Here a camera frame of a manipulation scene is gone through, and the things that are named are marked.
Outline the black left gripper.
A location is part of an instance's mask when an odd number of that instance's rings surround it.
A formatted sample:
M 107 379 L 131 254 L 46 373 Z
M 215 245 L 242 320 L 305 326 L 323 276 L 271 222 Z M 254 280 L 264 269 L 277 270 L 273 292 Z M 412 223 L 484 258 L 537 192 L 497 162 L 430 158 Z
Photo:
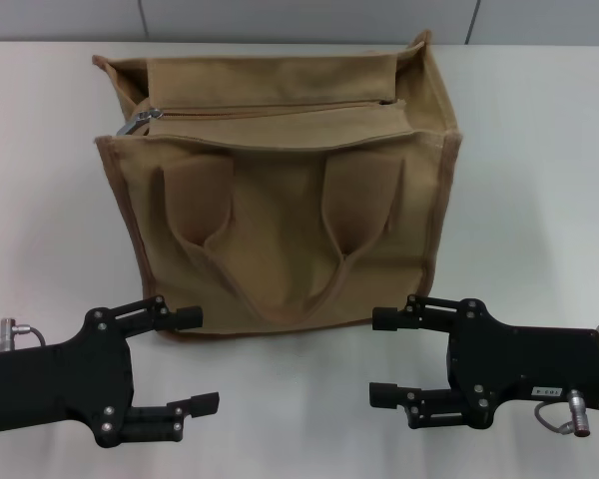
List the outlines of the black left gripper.
M 86 425 L 101 447 L 180 442 L 185 419 L 216 414 L 220 394 L 165 406 L 131 406 L 133 376 L 125 335 L 196 329 L 203 320 L 199 306 L 170 310 L 158 295 L 111 310 L 90 310 L 80 331 L 65 342 L 0 352 L 0 432 L 73 420 Z

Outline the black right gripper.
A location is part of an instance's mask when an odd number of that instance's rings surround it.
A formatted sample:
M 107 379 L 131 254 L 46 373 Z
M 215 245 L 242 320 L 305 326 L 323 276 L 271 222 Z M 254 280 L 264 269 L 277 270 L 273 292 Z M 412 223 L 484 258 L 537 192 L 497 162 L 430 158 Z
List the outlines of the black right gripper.
M 599 332 L 510 325 L 474 298 L 453 301 L 411 294 L 403 309 L 375 307 L 372 329 L 450 331 L 451 389 L 371 382 L 373 408 L 402 407 L 411 429 L 466 425 L 486 429 L 505 402 L 565 402 L 576 390 L 599 410 Z

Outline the khaki canvas food bag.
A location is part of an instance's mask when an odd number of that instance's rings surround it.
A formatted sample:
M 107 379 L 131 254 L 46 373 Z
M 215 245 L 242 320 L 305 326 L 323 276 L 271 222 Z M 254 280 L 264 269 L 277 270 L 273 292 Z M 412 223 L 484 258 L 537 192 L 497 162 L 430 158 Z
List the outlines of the khaki canvas food bag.
M 133 135 L 95 141 L 145 296 L 199 334 L 369 321 L 433 283 L 462 141 L 429 32 L 395 52 L 93 63 Z

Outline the silver metal zipper pull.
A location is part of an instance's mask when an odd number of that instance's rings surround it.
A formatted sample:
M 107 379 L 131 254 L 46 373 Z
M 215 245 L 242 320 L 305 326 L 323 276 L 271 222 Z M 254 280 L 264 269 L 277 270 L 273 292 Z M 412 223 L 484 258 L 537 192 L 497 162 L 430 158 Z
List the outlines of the silver metal zipper pull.
M 121 129 L 116 133 L 117 136 L 133 135 L 141 127 L 148 125 L 152 120 L 161 119 L 164 112 L 160 109 L 150 108 L 146 111 L 141 111 L 128 120 Z

